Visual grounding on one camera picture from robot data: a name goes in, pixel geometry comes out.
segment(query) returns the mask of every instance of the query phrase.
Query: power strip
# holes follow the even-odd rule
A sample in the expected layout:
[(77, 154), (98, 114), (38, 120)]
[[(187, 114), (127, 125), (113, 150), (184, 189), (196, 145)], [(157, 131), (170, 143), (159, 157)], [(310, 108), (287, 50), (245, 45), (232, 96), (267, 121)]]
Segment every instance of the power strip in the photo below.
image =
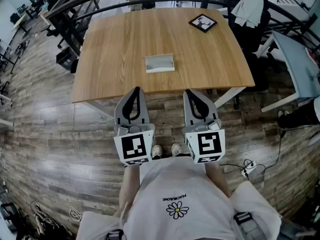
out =
[(255, 168), (257, 167), (257, 163), (255, 161), (248, 162), (248, 164), (245, 165), (245, 169), (241, 171), (241, 174), (243, 177), (247, 177), (246, 174), (249, 175)]

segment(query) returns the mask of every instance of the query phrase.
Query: table top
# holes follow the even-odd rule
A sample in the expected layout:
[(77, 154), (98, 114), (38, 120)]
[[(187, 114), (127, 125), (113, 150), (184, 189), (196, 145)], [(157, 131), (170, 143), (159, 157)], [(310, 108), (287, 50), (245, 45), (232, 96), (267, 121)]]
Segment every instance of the table top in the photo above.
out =
[(306, 47), (281, 33), (272, 31), (272, 34), (278, 48), (283, 52), (294, 88), (299, 96), (301, 98), (319, 96), (320, 84), (316, 78), (319, 68), (307, 56)]
[(24, 15), (22, 15), (22, 16), (20, 17), (20, 19), (14, 24), (11, 32), (12, 32), (16, 27), (18, 27), (18, 26), (21, 24), (21, 22), (25, 19), (25, 17), (26, 17), (26, 14), (24, 14)]
[[(217, 24), (204, 33), (189, 24), (204, 14)], [(175, 71), (146, 73), (145, 57), (173, 54)], [(254, 86), (247, 61), (218, 10), (158, 8), (91, 22), (85, 34), (72, 102), (145, 93)]]

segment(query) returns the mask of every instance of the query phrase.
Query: black picture frame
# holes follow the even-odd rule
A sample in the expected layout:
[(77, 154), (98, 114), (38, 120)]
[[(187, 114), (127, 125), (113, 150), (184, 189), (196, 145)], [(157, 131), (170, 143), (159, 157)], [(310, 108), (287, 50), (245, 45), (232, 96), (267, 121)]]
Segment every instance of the black picture frame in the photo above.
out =
[[(211, 25), (209, 25), (208, 28), (203, 28), (203, 27), (201, 27), (201, 26), (199, 26), (199, 25), (196, 25), (196, 24), (194, 23), (194, 21), (197, 20), (197, 19), (199, 19), (201, 16), (208, 18), (208, 19), (209, 19), (210, 21), (212, 21), (213, 23), (212, 23)], [(200, 14), (199, 16), (195, 17), (194, 19), (192, 19), (192, 20), (189, 21), (189, 24), (190, 24), (190, 25), (194, 26), (195, 28), (197, 28), (198, 30), (201, 30), (201, 31), (204, 32), (204, 33), (208, 32), (208, 31), (209, 31), (213, 26), (215, 26), (217, 23), (218, 23), (218, 22), (216, 22), (214, 19), (208, 17), (207, 15), (204, 15), (203, 13)]]

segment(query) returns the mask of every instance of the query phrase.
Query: light blue tabletop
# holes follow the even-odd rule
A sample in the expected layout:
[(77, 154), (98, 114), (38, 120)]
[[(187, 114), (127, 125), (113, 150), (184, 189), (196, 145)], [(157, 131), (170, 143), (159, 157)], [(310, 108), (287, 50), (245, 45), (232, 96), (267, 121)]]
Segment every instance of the light blue tabletop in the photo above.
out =
[(275, 43), (283, 52), (294, 88), (301, 98), (312, 98), (320, 95), (320, 84), (317, 79), (318, 67), (307, 56), (305, 46), (292, 38), (272, 31)]

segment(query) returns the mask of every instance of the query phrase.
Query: white sneaker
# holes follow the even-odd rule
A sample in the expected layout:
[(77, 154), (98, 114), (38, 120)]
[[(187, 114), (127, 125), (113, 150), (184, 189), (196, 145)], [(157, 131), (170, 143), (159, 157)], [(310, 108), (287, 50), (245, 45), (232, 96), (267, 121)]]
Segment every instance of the white sneaker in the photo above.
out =
[(174, 143), (171, 147), (172, 156), (176, 157), (182, 153), (181, 146), (178, 143)]
[(152, 158), (158, 156), (161, 158), (162, 156), (162, 147), (160, 145), (155, 145), (152, 149)]
[(282, 117), (284, 115), (284, 112), (282, 110), (278, 111), (278, 118)]

